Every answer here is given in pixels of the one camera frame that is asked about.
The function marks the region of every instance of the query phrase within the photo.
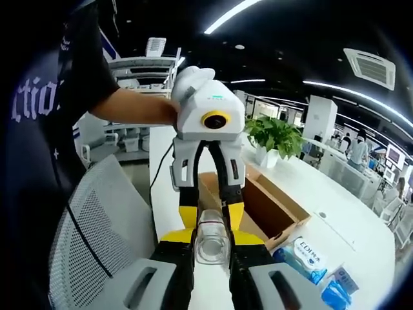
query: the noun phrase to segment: cardboard box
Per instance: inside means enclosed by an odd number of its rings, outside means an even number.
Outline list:
[[[310,218],[298,203],[251,166],[246,167],[243,199],[245,211],[239,229],[264,241],[276,237],[274,246]],[[202,208],[221,211],[215,172],[199,175],[199,200]]]

